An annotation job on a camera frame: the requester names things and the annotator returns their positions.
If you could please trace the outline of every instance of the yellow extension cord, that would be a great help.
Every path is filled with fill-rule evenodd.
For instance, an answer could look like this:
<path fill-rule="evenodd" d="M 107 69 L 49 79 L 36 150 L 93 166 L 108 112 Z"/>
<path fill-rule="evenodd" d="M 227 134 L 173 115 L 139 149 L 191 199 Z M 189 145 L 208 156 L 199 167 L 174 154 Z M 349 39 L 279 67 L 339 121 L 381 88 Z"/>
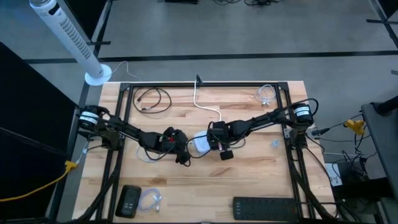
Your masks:
<path fill-rule="evenodd" d="M 44 185 L 44 186 L 42 186 L 42 187 L 39 187 L 39 188 L 37 188 L 37 189 L 35 189 L 35 190 L 33 190 L 33 191 L 27 193 L 27 194 L 21 195 L 21 196 L 0 199 L 0 202 L 9 202 L 9 201 L 12 201 L 12 200 L 18 200 L 18 199 L 21 199 L 21 198 L 30 196 L 31 194 L 34 194 L 34 193 L 36 193 L 36 192 L 38 192 L 38 191 L 40 191 L 40 190 L 43 190 L 44 188 L 46 188 L 46 187 L 48 187 L 48 186 L 51 186 L 51 185 L 57 183 L 58 181 L 60 181 L 61 179 L 63 179 L 72 169 L 74 169 L 74 168 L 77 167 L 77 164 L 76 164 L 76 163 L 70 162 L 70 161 L 66 161 L 66 162 L 65 162 L 65 165 L 66 165 L 65 173 L 63 173 L 62 176 L 60 176 L 59 178 L 53 180 L 52 182 L 50 182 L 50 183 L 48 183 L 48 184 L 46 184 L 46 185 Z"/>

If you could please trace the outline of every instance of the gray floor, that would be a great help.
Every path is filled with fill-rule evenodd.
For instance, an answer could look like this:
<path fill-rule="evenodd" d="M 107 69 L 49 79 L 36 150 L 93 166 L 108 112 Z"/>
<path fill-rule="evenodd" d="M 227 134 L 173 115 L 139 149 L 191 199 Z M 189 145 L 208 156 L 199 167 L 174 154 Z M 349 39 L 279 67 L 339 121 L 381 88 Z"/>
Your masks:
<path fill-rule="evenodd" d="M 155 0 L 115 1 L 100 57 L 183 54 L 246 54 L 396 50 L 384 26 L 367 1 L 285 0 L 270 7 L 247 7 L 243 2 L 218 6 L 202 0 L 197 6 Z M 0 2 L 0 40 L 24 59 L 70 58 L 54 35 L 33 13 L 27 1 Z M 308 96 L 320 102 L 319 127 L 340 123 L 358 114 L 360 106 L 397 95 L 397 56 L 275 58 L 134 62 L 130 71 L 144 81 L 193 80 L 303 80 Z M 108 63 L 115 68 L 118 63 Z M 83 69 L 72 64 L 32 65 L 73 101 L 83 86 Z M 121 67 L 111 81 L 135 81 Z M 98 103 L 101 88 L 90 88 L 88 104 Z M 352 139 L 353 133 L 336 128 L 330 139 Z M 84 142 L 76 144 L 78 157 Z M 322 142 L 327 152 L 353 153 L 353 143 Z M 365 154 L 375 151 L 364 140 Z M 340 156 L 325 155 L 327 161 Z M 377 156 L 367 163 L 372 178 L 383 177 Z M 81 169 L 68 177 L 60 220 L 73 211 Z"/>

